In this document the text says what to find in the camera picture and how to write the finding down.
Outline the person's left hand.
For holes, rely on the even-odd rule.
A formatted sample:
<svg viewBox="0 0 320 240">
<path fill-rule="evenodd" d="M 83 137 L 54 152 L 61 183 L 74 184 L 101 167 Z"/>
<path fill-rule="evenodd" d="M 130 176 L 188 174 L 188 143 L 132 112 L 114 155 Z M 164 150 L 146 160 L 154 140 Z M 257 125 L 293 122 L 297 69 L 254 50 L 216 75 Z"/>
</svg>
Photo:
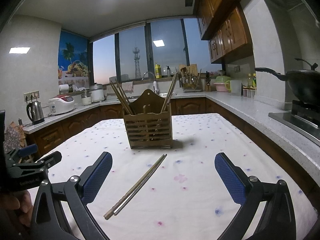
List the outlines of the person's left hand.
<svg viewBox="0 0 320 240">
<path fill-rule="evenodd" d="M 1 210 L 9 211 L 17 225 L 30 227 L 33 214 L 31 195 L 28 190 L 1 194 Z"/>
</svg>

